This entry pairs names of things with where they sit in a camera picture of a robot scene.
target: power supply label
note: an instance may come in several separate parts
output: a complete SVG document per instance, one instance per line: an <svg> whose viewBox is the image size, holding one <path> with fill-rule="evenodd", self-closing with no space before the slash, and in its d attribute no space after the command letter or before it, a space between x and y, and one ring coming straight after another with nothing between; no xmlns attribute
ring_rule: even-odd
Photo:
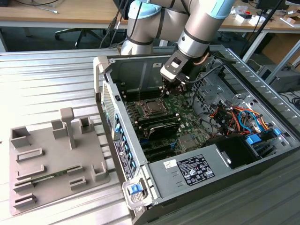
<svg viewBox="0 0 300 225"><path fill-rule="evenodd" d="M186 183L189 186L215 176L203 155L194 156L177 162Z"/></svg>

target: white box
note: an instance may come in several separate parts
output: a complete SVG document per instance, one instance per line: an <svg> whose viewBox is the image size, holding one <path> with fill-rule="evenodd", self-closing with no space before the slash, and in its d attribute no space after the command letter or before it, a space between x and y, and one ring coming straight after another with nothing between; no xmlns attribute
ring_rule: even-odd
<svg viewBox="0 0 300 225"><path fill-rule="evenodd" d="M252 19L249 20L248 23L251 24L251 25L253 25L253 26L256 26L257 22L258 22L258 19L259 19L259 15L254 15L252 17ZM265 20L266 20L266 18L264 18L263 16L261 16L261 18L259 19L258 25L262 24Z"/></svg>

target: sticker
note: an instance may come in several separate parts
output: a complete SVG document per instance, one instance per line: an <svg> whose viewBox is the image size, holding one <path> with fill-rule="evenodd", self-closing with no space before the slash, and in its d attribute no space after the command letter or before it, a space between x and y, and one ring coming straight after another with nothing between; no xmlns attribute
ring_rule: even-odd
<svg viewBox="0 0 300 225"><path fill-rule="evenodd" d="M215 176L203 155L194 156L177 162L182 176L189 186Z"/></svg>
<svg viewBox="0 0 300 225"><path fill-rule="evenodd" d="M153 68L161 67L161 63L153 63Z"/></svg>
<svg viewBox="0 0 300 225"><path fill-rule="evenodd" d="M177 166L176 159L172 159L170 161L166 161L166 162L164 162L164 165L165 165L166 169L171 168L173 166Z"/></svg>
<svg viewBox="0 0 300 225"><path fill-rule="evenodd" d="M131 170L128 166L127 156L126 156L126 154L124 154L124 150L123 150L123 147L121 145L121 142L120 141L115 141L114 146L115 146L116 151L119 155L119 161L121 163L121 166L122 166L123 172L126 176L126 179L131 180L133 178L133 175L132 175Z"/></svg>

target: office chair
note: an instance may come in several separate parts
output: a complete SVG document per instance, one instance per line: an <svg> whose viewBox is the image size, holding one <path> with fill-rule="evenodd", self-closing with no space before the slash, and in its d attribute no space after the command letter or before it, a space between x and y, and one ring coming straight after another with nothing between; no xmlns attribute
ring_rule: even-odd
<svg viewBox="0 0 300 225"><path fill-rule="evenodd" d="M70 32L76 32L80 31L79 37L75 43L75 48L78 48L78 45L80 44L80 41L83 36L86 37L87 34L92 35L93 37L97 38L98 40L102 40L102 37L100 37L98 34L92 31L92 29L86 29L86 28L70 28L70 29L65 29L65 30L60 30L55 32L55 39L56 40L61 40L60 34L65 34L65 33L70 33Z"/></svg>

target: motherboard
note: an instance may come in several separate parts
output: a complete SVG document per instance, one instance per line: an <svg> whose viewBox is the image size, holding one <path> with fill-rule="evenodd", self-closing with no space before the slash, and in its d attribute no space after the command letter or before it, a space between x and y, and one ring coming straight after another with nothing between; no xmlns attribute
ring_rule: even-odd
<svg viewBox="0 0 300 225"><path fill-rule="evenodd" d="M210 138L183 95L140 97L125 107L148 161L198 149Z"/></svg>

